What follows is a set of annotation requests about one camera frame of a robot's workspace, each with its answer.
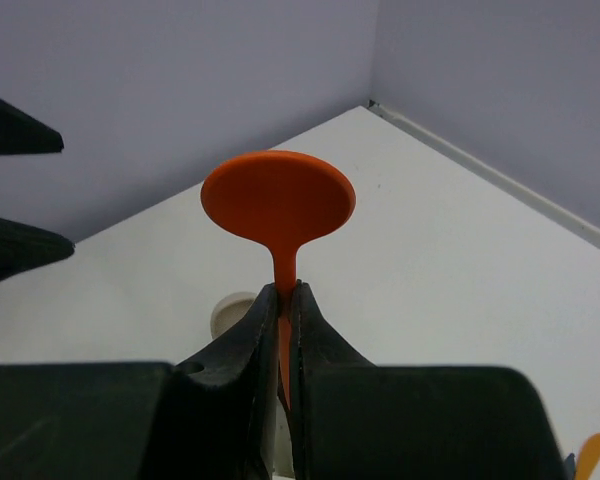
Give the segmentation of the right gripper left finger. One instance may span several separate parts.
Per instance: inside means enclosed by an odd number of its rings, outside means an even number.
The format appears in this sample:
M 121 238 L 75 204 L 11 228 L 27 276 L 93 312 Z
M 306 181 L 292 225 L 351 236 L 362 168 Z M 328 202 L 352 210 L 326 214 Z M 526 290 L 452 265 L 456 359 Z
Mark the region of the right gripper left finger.
M 278 295 L 185 361 L 0 365 L 0 479 L 268 479 Z

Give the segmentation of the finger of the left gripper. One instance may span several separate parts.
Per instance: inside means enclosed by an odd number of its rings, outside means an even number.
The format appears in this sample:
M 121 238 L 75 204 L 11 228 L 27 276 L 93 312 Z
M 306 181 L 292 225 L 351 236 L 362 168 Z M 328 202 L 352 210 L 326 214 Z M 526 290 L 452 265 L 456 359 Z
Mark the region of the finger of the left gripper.
M 0 282 L 74 252 L 75 244 L 60 234 L 0 218 Z
M 0 99 L 0 156 L 60 153 L 59 132 Z

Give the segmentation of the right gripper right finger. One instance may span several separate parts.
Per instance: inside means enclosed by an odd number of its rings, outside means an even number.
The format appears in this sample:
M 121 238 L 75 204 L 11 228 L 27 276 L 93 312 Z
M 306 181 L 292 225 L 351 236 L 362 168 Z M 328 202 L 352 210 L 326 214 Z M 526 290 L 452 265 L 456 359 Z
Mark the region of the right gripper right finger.
M 289 413 L 300 479 L 563 479 L 543 403 L 498 366 L 378 366 L 291 300 Z

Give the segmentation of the beige spoon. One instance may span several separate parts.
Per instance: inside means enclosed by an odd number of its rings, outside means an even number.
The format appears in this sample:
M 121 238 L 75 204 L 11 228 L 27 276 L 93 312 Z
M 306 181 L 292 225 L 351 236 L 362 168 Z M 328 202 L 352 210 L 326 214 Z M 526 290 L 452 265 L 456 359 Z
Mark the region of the beige spoon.
M 235 292 L 221 299 L 210 318 L 211 338 L 216 340 L 239 322 L 256 298 L 252 292 Z

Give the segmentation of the red-orange spoon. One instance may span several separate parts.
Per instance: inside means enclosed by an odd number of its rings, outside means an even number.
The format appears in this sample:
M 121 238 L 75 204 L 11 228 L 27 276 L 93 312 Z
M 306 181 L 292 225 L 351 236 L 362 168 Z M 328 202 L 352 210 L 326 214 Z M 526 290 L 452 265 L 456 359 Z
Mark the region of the red-orange spoon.
M 285 403 L 291 404 L 291 297 L 299 249 L 342 227 L 355 190 L 348 178 L 316 157 L 281 150 L 235 157 L 214 169 L 201 188 L 207 216 L 224 230 L 265 246 L 280 298 L 279 367 Z

